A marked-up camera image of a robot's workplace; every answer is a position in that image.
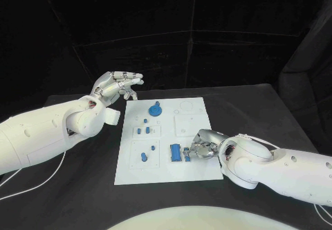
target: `white panel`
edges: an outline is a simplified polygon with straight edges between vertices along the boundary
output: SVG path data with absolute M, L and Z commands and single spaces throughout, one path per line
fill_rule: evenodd
M 153 117 L 149 115 L 149 108 L 156 101 L 161 102 L 163 112 Z M 191 118 L 200 122 L 188 123 Z M 146 127 L 156 132 L 145 134 Z M 182 133 L 178 136 L 176 129 L 182 132 L 184 128 L 188 136 L 182 136 Z M 114 184 L 221 180 L 217 157 L 210 160 L 192 157 L 191 162 L 187 162 L 182 156 L 181 162 L 171 161 L 169 146 L 179 144 L 184 151 L 185 147 L 191 147 L 192 139 L 202 128 L 211 129 L 202 98 L 127 101 Z M 159 142 L 159 158 L 149 152 L 153 141 Z M 142 152 L 148 154 L 146 162 L 142 162 Z

